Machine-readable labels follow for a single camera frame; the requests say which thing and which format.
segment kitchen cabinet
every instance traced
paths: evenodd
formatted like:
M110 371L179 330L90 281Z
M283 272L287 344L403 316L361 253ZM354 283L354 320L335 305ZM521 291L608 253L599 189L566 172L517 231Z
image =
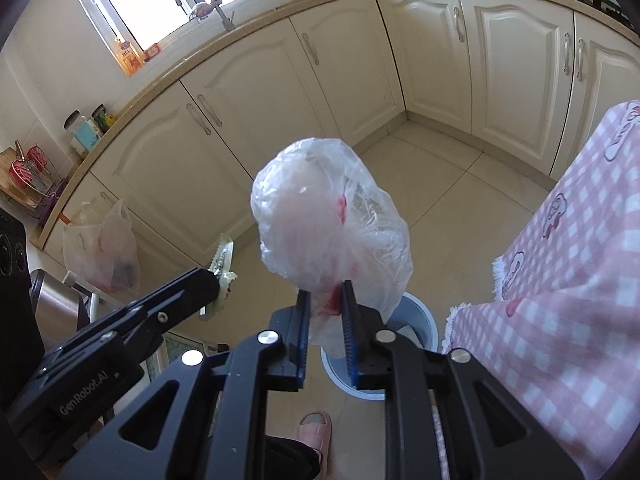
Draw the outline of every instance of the kitchen cabinet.
M376 0L337 0L290 20L347 144L353 146L404 110Z
M544 0L460 0L472 133L551 172L569 106L574 16Z
M471 133L471 68L460 0L378 0L406 109Z
M242 38L181 81L252 178L295 140L338 137L289 20Z
M640 48L575 13L574 88L551 177L559 180L609 108L640 98Z
M68 218L73 218L83 202L90 202L94 197L100 195L111 203L117 201L117 198L91 173L87 173L66 203L63 213ZM159 286L180 276L185 270L198 267L196 262L164 240L131 211L129 214L132 221L132 230L138 245L138 261L140 262L141 270L140 289L136 295L128 291L111 294L122 303L142 298ZM64 265L62 253L63 231L64 224L62 220L58 220L44 247L45 252L62 265Z
M162 238L208 267L220 233L254 222L251 178L180 82L142 110L91 172Z

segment cabinet handle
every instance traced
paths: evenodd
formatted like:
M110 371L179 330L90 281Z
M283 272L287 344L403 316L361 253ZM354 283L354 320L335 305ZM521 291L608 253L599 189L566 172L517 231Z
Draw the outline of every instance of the cabinet handle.
M318 51L313 45L311 45L311 41L309 41L309 35L306 32L302 34L302 40L305 42L306 49L309 51L309 54L311 54L311 57L314 59L314 65L318 66L320 64L320 60L318 59Z
M582 66L584 63L584 40L578 40L578 81L582 81Z
M202 105L202 107L204 108L204 110L206 111L207 114L209 114L211 116L211 118L213 119L213 122L216 123L217 127L222 126L222 121L220 120L220 118L216 115L216 113L213 111L213 108L211 108L209 106L209 103L207 103L207 100L204 98L204 95L202 94L198 94L198 101L200 101L200 104Z
M193 117L193 120L196 121L198 123L198 126L200 126L204 132L207 135L211 135L211 130L209 129L209 127L200 119L199 115L196 113L196 109L193 107L193 105L191 103L187 103L187 110L190 112L191 117Z
M465 38L462 35L462 29L460 29L460 9L457 7L453 7L453 19L456 22L456 30L458 32L458 41L460 43L465 43Z
M569 40L571 35L566 32L564 34L564 73L569 75Z

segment clear plastic bag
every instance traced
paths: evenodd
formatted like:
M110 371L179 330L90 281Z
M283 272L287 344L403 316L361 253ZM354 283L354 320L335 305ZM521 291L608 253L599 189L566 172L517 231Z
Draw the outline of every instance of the clear plastic bag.
M66 269L104 292L136 293L140 263L131 225L122 200L111 208L102 195L83 203L63 232Z
M344 355L338 286L386 321L414 270L391 197L339 139L304 139L255 178L251 207L265 266L313 294L310 342Z

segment stainless steel kettle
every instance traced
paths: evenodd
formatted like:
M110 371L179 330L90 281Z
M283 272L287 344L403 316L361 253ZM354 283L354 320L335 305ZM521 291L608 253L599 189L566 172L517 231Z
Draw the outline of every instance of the stainless steel kettle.
M82 294L44 269L31 273L31 307L45 350L60 345L89 324Z

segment beige floor tile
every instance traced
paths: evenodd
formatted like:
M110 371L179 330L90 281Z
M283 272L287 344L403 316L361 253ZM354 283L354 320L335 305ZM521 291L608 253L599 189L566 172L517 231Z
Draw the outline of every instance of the beige floor tile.
M384 402L360 400L337 388L322 367L318 347L310 346L305 387L298 393L270 392L267 434L292 438L309 412L324 410L334 425L329 480L383 480Z
M191 316L174 332L214 344L235 346L242 339L267 328L274 310L295 303L293 285L271 274L262 263L258 240L234 254L232 270L238 278L231 284L225 309L208 321Z
M463 174L446 160L393 136L379 140L362 154L362 160L409 226Z
M330 480L384 480L384 402L347 396L329 459Z
M499 189L524 208L535 213L549 192L509 166L483 153L468 172Z
M441 340L450 307L494 298L492 261L531 216L467 173L411 228L414 275L407 291L431 309Z
M403 123L392 135L427 150L462 170L468 170L482 153L464 142L413 121Z
M335 386L322 367L320 347L309 346L305 387L297 393L270 392L267 434L292 438L300 420L309 412L324 410L335 423L342 414L347 394Z

